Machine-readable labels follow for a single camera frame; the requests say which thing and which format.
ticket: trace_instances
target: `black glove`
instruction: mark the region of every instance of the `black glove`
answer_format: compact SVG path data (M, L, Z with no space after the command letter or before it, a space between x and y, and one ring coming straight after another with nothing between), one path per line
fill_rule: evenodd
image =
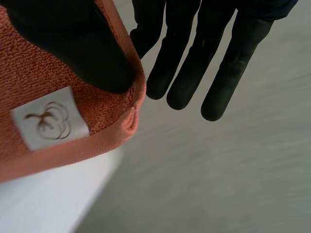
M132 68L94 0L0 0L25 39L97 88L125 92Z
M176 73L199 10L196 37L174 80L167 103L176 110L191 100L235 9L232 38L201 107L202 116L218 120L224 113L258 43L274 20L286 17L298 0L132 0L137 28L131 38L142 58L159 39L166 4L166 37L147 81L147 96L162 98Z

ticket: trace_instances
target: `floor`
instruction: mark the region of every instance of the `floor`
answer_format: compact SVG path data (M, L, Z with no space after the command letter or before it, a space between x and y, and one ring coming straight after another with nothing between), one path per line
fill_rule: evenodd
M115 3L130 31L131 1ZM208 122L200 107L231 21L186 109L146 99L122 166L77 233L309 232L310 22L311 1L300 0L258 46L224 116ZM147 77L160 41L142 60Z

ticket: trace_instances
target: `cotton flower logo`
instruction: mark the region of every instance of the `cotton flower logo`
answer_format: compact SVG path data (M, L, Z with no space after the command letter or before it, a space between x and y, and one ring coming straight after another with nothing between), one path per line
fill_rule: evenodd
M57 140L70 135L71 126L68 117L69 113L64 105L50 102L46 105L43 114L27 114L25 119L37 118L36 129L39 136L43 139Z

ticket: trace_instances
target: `white label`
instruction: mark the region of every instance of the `white label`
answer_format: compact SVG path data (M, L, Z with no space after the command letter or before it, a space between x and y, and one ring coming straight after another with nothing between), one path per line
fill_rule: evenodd
M88 127L65 87L12 110L12 116L30 150L61 144L89 135Z

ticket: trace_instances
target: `towel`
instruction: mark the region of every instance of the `towel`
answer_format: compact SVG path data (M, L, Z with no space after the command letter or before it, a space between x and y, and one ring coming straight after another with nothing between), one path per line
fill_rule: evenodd
M23 39L0 7L0 182L108 152L137 129L146 91L140 59L112 0L95 3L133 67L133 84L122 94L84 83L53 55ZM30 151L12 120L12 109L67 86L72 88L90 136Z

